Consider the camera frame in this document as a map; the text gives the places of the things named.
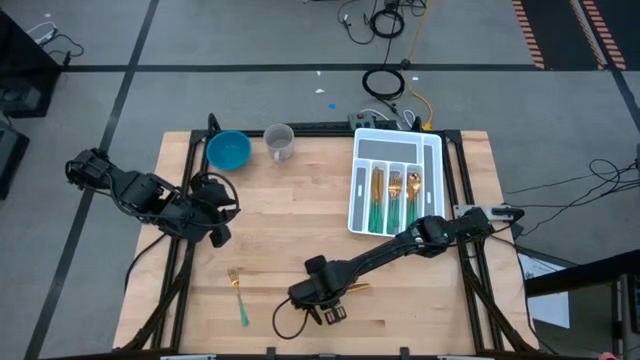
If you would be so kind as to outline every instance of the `wooden tabletop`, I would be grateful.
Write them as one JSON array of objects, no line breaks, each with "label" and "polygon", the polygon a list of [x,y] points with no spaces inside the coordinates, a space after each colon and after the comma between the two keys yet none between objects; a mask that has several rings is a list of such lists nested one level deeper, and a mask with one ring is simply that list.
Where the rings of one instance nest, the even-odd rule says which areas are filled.
[{"label": "wooden tabletop", "polygon": [[[189,136],[188,132],[165,133],[156,174],[181,183]],[[502,203],[487,134],[463,132],[463,139],[476,202]],[[416,355],[474,353],[454,248],[433,259],[405,257],[361,277],[372,287],[342,298],[347,320],[332,326],[318,326],[310,320],[299,338],[279,339],[272,330],[271,316],[287,297],[287,288],[307,278],[305,260],[320,254],[328,260],[349,259],[386,239],[347,230],[353,138],[296,138],[294,156],[280,165],[270,160],[262,139],[251,141],[250,162],[227,174],[238,190],[242,208],[230,224],[232,239],[220,249],[214,249],[208,239],[196,248],[181,352],[262,354],[274,346],[279,354],[398,354],[406,346]],[[196,159],[201,154],[199,149]],[[456,188],[462,193],[453,163]],[[158,235],[156,228],[143,226],[137,251]],[[499,236],[511,239],[508,232]],[[168,248],[167,240],[133,270],[114,346],[128,342],[158,303]],[[537,347],[527,327],[523,281],[514,249],[487,240],[485,252],[496,304],[523,338]],[[251,323],[247,328],[240,322],[227,276],[231,267],[240,268],[240,288]],[[485,346],[491,347],[486,313],[479,300],[478,304]],[[303,315],[285,306],[278,314],[278,328],[283,334],[293,334]],[[173,308],[167,320],[163,344],[169,341]]]}]

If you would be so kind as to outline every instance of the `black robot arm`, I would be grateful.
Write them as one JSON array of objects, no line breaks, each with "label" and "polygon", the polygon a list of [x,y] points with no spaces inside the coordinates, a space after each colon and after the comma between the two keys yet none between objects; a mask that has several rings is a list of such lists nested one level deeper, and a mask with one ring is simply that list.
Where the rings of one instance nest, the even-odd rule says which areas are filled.
[{"label": "black robot arm", "polygon": [[[65,174],[72,184],[110,196],[125,214],[156,225],[171,236],[199,242],[211,232],[214,247],[231,238],[225,224],[240,211],[235,188],[220,174],[197,174],[190,182],[191,194],[183,195],[179,188],[154,174],[120,170],[98,149],[84,150],[67,162]],[[235,199],[229,198],[224,185],[209,175],[225,181]],[[236,208],[219,209],[229,205]]]},{"label": "black robot arm", "polygon": [[491,222],[480,208],[469,210],[463,217],[447,221],[440,216],[426,216],[388,242],[356,256],[351,260],[327,262],[320,255],[305,262],[309,279],[289,288],[291,303],[296,309],[304,309],[314,320],[322,320],[316,311],[319,307],[327,324],[346,318],[340,305],[340,297],[359,276],[375,270],[393,260],[407,255],[435,257],[454,242],[463,242],[472,237],[489,235],[494,231]]}]

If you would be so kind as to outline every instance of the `black metal frame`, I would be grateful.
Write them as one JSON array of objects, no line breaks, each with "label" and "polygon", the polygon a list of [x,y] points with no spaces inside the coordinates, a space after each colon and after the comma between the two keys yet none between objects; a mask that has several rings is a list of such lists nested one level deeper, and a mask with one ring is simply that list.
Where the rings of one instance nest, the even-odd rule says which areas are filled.
[{"label": "black metal frame", "polygon": [[[289,124],[296,131],[296,137],[352,137],[354,132],[352,129],[348,127],[347,123],[316,123],[316,124]],[[378,127],[384,127],[387,129],[395,129],[395,122],[380,122],[376,123]],[[187,159],[184,169],[183,181],[182,181],[182,191],[187,191],[189,179],[191,178],[193,167],[195,164],[195,155],[197,146],[199,143],[203,141],[207,141],[211,137],[215,136],[215,134],[220,131],[220,127],[217,124],[217,121],[210,115],[209,117],[209,129],[208,130],[194,130],[191,132],[191,137],[189,140],[189,149],[187,151]],[[263,131],[259,130],[250,130],[243,131],[249,137],[261,137],[263,135]],[[454,205],[458,204],[457,190],[454,181],[453,167],[451,164],[451,156],[449,154],[449,142],[453,143],[456,150],[456,159],[459,163],[460,175],[463,185],[463,192],[465,196],[465,202],[467,204],[473,204],[473,190],[471,188],[471,181],[469,178],[469,171],[467,168],[466,158],[464,155],[464,144],[462,141],[461,132],[459,130],[443,130],[443,131],[431,131],[430,133],[438,135],[442,139],[442,150],[443,150],[443,165],[444,165],[444,176],[447,183],[447,192],[450,199],[451,212],[453,214]],[[205,170],[207,167],[206,157],[203,154],[203,158],[200,160],[200,169]],[[148,324],[156,324],[151,329],[144,328],[140,333],[143,333],[143,336],[136,336],[134,340],[123,347],[122,349],[116,349],[112,353],[105,354],[93,354],[93,355],[81,355],[74,357],[65,357],[60,359],[67,360],[104,360],[104,359],[131,359],[131,360],[145,360],[145,359],[154,359],[158,360],[161,356],[169,356],[169,355],[177,355],[179,353],[180,348],[180,338],[182,335],[182,326],[184,323],[184,316],[186,312],[186,304],[187,304],[187,296],[191,278],[191,270],[193,259],[195,256],[195,245],[192,243],[187,244],[185,252],[184,252],[184,261],[182,264],[181,271],[179,276],[174,279],[174,274],[176,270],[176,263],[178,259],[179,253],[179,241],[180,239],[172,238],[171,245],[167,257],[167,264],[165,268],[165,274],[162,284],[162,292],[160,295],[160,303],[154,311],[154,315],[158,315],[154,318],[154,315],[147,321],[145,325]],[[546,355],[541,353],[527,353],[527,352],[507,352],[504,351],[502,344],[502,335],[500,332],[500,327],[497,324],[496,319],[488,316],[491,335],[493,337],[493,343],[495,349],[486,349],[483,341],[482,329],[480,327],[480,316],[478,312],[478,307],[476,303],[476,295],[477,289],[482,288],[483,295],[485,295],[485,299],[488,299],[490,302],[493,301],[493,292],[490,283],[489,270],[486,263],[486,257],[484,254],[484,250],[482,245],[478,243],[475,245],[475,257],[477,258],[478,265],[478,273],[480,274],[480,279],[476,281],[480,284],[476,284],[476,289],[473,289],[470,284],[465,281],[465,296],[467,300],[467,306],[469,309],[469,323],[471,326],[471,332],[473,336],[474,349],[476,356],[491,356],[495,359],[564,359],[564,360],[583,360],[584,358],[577,357],[562,357],[562,356],[553,356]],[[465,272],[473,272],[470,270],[470,260],[469,254],[466,248],[466,245],[458,246],[458,254],[460,257],[461,270],[463,273]],[[178,300],[176,305],[174,323],[172,326],[172,334],[171,340],[168,348],[162,348],[162,335],[164,329],[164,313],[166,312],[166,308],[169,307],[169,304],[172,303],[174,296],[176,295],[176,286],[180,287],[180,290],[177,294]],[[153,331],[153,337],[151,340],[151,347],[148,350],[141,350],[146,343],[148,337],[151,335]],[[291,360],[303,360],[310,358],[340,358],[340,359],[378,359],[378,360],[391,360],[398,359],[398,357],[402,360],[409,359],[438,359],[437,356],[432,355],[410,355],[408,348],[400,348],[398,355],[277,355],[277,359],[291,359]],[[267,348],[265,354],[252,354],[252,355],[235,355],[235,354],[216,354],[215,359],[265,359],[265,360],[275,360],[276,359],[276,349],[275,348]]]}]

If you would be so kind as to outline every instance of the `cutlery tray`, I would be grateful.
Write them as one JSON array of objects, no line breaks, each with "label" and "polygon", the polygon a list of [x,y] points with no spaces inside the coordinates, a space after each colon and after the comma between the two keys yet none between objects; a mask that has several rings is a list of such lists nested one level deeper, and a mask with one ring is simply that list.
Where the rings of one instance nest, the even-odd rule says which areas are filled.
[{"label": "cutlery tray", "polygon": [[[407,179],[420,178],[420,190],[410,204]],[[442,178],[442,140],[437,135],[377,129],[358,129],[353,145],[349,231],[394,236],[407,222],[427,216],[445,216]],[[400,178],[396,198],[391,179]],[[382,184],[374,186],[379,180]]]}]

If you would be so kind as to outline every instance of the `plastic cup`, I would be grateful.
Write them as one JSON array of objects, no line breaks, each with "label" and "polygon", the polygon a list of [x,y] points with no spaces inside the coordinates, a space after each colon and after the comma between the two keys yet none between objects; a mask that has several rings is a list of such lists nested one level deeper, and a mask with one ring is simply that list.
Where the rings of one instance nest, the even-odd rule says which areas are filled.
[{"label": "plastic cup", "polygon": [[264,142],[273,161],[282,162],[293,155],[293,138],[293,129],[285,124],[271,125],[264,131]]}]

